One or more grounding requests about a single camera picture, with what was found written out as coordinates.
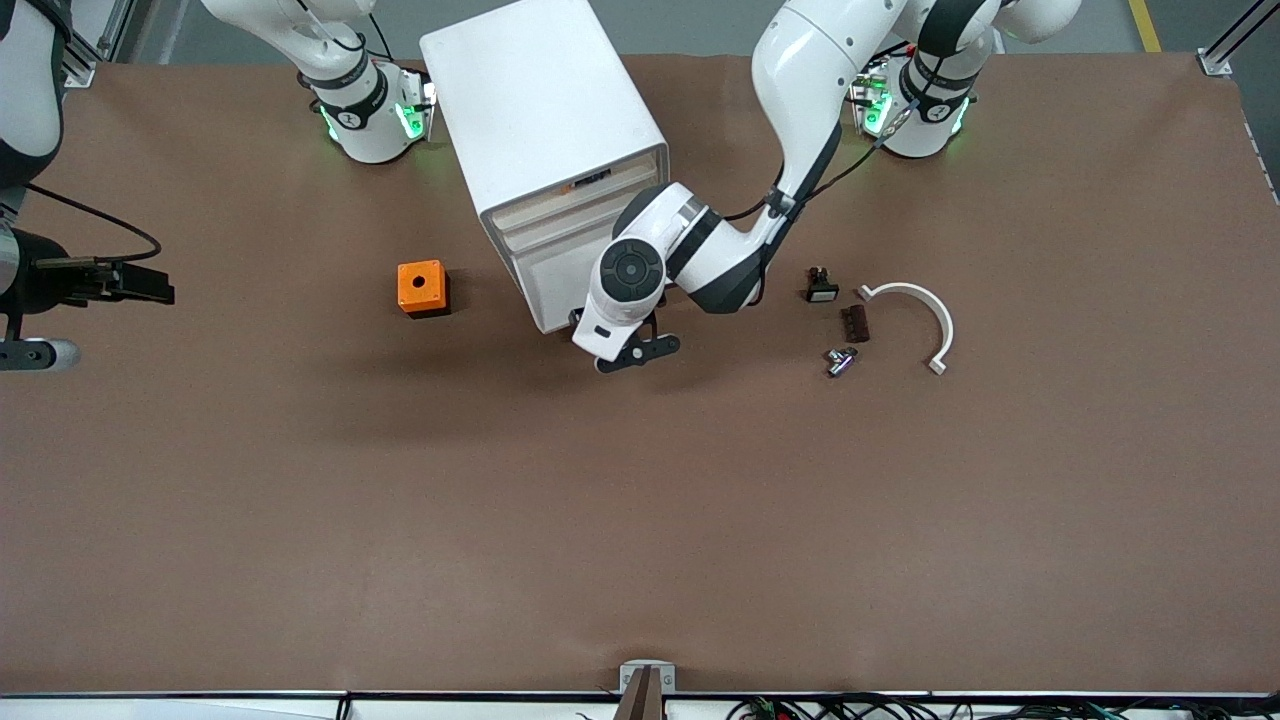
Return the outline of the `orange button enclosure box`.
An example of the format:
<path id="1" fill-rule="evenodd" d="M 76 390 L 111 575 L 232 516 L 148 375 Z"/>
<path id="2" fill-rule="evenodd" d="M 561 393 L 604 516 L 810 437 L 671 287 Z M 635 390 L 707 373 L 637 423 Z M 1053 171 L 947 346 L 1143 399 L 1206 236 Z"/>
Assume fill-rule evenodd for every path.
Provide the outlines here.
<path id="1" fill-rule="evenodd" d="M 436 259 L 399 264 L 396 299 L 399 310 L 412 319 L 451 315 L 451 277 L 444 264 Z"/>

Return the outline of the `grey metal edge bracket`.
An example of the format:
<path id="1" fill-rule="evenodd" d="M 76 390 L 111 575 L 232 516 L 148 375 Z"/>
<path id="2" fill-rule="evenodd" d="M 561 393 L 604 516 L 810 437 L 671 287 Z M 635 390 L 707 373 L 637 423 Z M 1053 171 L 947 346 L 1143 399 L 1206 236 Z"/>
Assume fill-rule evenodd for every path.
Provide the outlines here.
<path id="1" fill-rule="evenodd" d="M 640 676 L 645 679 L 643 689 L 655 688 L 662 696 L 672 694 L 677 691 L 676 665 L 658 659 L 632 659 L 623 662 L 618 670 L 620 689 L 623 694 L 631 680 Z"/>

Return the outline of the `aluminium frame post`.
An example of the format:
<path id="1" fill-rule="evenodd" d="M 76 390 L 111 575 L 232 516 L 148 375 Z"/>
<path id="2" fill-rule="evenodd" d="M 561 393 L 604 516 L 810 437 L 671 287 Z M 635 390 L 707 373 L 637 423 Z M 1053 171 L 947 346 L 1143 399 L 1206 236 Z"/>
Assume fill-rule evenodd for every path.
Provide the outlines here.
<path id="1" fill-rule="evenodd" d="M 1233 54 L 1277 12 L 1280 0 L 1253 0 L 1213 42 L 1196 50 L 1196 59 L 1202 72 L 1208 77 L 1230 76 Z"/>
<path id="2" fill-rule="evenodd" d="M 70 38 L 63 60 L 65 88 L 88 88 L 97 65 L 115 61 L 138 0 L 65 0 Z"/>

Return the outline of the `brown table mat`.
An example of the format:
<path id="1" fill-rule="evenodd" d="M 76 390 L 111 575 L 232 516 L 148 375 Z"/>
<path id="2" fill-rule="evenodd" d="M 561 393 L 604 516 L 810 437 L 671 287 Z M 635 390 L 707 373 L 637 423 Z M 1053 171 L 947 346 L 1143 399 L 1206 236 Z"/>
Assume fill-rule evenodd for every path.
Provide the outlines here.
<path id="1" fill-rule="evenodd" d="M 82 361 L 0 375 L 0 691 L 1280 689 L 1280 205 L 1190 56 L 997 56 L 943 155 L 616 374 L 532 324 L 449 146 L 352 163 L 283 67 L 67 110 L 44 184 L 177 301 L 32 318 Z M 431 259 L 452 314 L 408 318 Z M 890 282 L 952 313 L 943 375 Z"/>

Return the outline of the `white curved plastic bracket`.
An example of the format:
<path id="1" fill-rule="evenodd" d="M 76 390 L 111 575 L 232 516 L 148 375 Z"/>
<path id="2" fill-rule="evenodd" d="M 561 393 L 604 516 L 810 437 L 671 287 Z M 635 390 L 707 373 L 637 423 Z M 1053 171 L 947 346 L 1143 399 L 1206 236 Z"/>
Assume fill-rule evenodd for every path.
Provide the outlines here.
<path id="1" fill-rule="evenodd" d="M 948 369 L 947 356 L 954 347 L 956 337 L 956 325 L 952 313 L 938 295 L 919 284 L 908 282 L 890 282 L 876 287 L 861 284 L 858 288 L 858 295 L 864 301 L 872 301 L 881 296 L 893 295 L 893 293 L 904 295 L 920 301 L 934 315 L 934 319 L 940 328 L 940 347 L 931 356 L 931 359 L 927 363 L 927 366 L 936 375 L 943 375 Z"/>

